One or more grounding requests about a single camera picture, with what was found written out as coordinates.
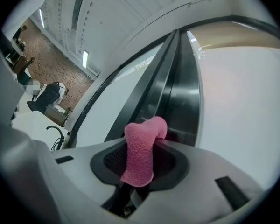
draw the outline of ceiling light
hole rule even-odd
[[[45,24],[43,23],[43,17],[42,17],[42,10],[41,9],[39,9],[39,15],[41,17],[42,27],[45,28]]]
[[[87,64],[87,58],[88,58],[88,52],[87,51],[83,51],[83,63],[82,65],[86,68],[86,64]]]

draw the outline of brick floor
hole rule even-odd
[[[34,62],[28,67],[33,79],[43,84],[54,81],[62,82],[69,88],[60,106],[74,108],[93,81],[75,66],[30,20],[24,23],[27,30],[20,38],[25,41],[25,56],[28,60],[34,57]]]

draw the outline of pink fabric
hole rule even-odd
[[[154,140],[164,139],[166,134],[167,124],[161,117],[153,117],[142,124],[131,123],[125,127],[127,160],[121,181],[134,187],[144,187],[152,181]]]

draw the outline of black cable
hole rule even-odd
[[[59,138],[59,139],[57,139],[57,140],[55,141],[55,144],[54,144],[53,150],[56,150],[56,149],[55,149],[55,147],[56,147],[56,145],[59,143],[59,142],[58,142],[58,140],[60,140],[60,138]]]
[[[55,148],[55,146],[58,144],[58,141],[59,141],[59,140],[60,140],[60,138],[56,139],[56,141],[55,141],[53,147],[51,148],[52,151],[55,151],[54,148]]]
[[[50,126],[46,127],[47,130],[49,130],[51,128],[54,128],[54,129],[58,130],[58,132],[60,133],[60,141],[59,141],[59,143],[57,145],[57,148],[56,148],[57,150],[59,150],[61,148],[62,142],[64,141],[64,136],[62,135],[62,132],[58,127],[56,127],[54,125],[50,125]]]

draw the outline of black grille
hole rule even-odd
[[[121,177],[126,169],[127,144],[118,147],[104,157],[104,165]],[[175,157],[161,147],[153,146],[154,179],[170,172],[175,166]]]
[[[121,177],[126,169],[126,155],[127,144],[124,144],[104,157],[104,165]]]

